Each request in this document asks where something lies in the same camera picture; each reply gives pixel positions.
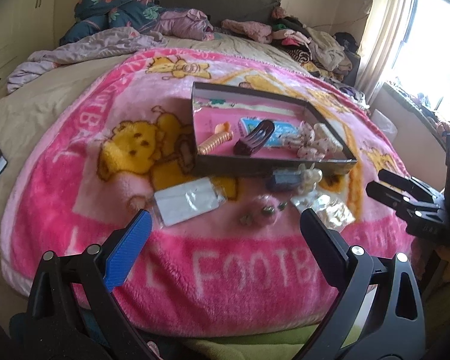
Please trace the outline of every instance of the clear plastic packet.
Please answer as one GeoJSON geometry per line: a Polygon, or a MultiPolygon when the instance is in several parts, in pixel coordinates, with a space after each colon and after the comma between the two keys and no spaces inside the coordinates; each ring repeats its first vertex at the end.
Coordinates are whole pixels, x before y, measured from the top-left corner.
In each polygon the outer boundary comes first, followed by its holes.
{"type": "Polygon", "coordinates": [[[290,201],[300,213],[308,208],[313,209],[330,230],[341,232],[345,226],[355,221],[345,202],[331,192],[314,189],[305,195],[294,196],[290,201]]]}
{"type": "Polygon", "coordinates": [[[158,191],[151,212],[160,227],[168,227],[213,211],[227,201],[208,177],[158,191]]]}

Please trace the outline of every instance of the dark teal floral bedding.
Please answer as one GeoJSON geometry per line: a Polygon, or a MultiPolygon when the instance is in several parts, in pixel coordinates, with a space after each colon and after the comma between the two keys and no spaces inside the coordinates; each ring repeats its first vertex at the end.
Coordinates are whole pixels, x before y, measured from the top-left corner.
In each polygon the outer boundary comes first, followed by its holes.
{"type": "Polygon", "coordinates": [[[154,0],[79,0],[75,5],[76,24],[60,39],[60,46],[108,28],[133,27],[140,33],[147,33],[165,11],[167,9],[154,0]]]}

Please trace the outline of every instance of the lavender blanket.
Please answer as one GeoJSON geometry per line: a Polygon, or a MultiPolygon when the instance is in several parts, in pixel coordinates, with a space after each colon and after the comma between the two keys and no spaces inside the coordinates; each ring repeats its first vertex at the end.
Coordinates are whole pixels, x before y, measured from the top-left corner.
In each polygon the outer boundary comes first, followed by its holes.
{"type": "Polygon", "coordinates": [[[132,54],[138,50],[164,47],[166,44],[167,41],[159,32],[151,31],[147,35],[141,35],[132,27],[110,28],[53,51],[34,52],[10,74],[7,90],[12,93],[60,65],[132,54]]]}

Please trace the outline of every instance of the green fabric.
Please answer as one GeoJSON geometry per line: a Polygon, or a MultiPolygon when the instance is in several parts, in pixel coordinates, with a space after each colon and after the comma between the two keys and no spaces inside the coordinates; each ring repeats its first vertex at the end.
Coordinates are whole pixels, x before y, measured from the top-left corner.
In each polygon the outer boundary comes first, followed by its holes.
{"type": "MultiPolygon", "coordinates": [[[[186,340],[184,344],[210,360],[288,360],[308,341],[317,326],[242,337],[186,340]]],[[[359,335],[360,328],[354,326],[343,346],[355,342],[359,335]]]]}
{"type": "Polygon", "coordinates": [[[284,25],[284,24],[274,24],[274,25],[272,25],[271,29],[274,30],[274,31],[287,30],[288,27],[286,25],[284,25]]]}
{"type": "Polygon", "coordinates": [[[450,322],[450,283],[441,286],[430,295],[423,306],[423,312],[429,347],[450,322]]]}

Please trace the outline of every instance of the window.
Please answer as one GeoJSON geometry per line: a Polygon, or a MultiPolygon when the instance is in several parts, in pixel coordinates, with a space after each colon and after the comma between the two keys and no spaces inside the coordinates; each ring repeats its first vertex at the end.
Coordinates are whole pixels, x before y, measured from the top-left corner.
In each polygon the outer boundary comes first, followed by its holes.
{"type": "Polygon", "coordinates": [[[413,0],[392,76],[406,93],[427,96],[430,109],[450,120],[450,0],[413,0]]]}

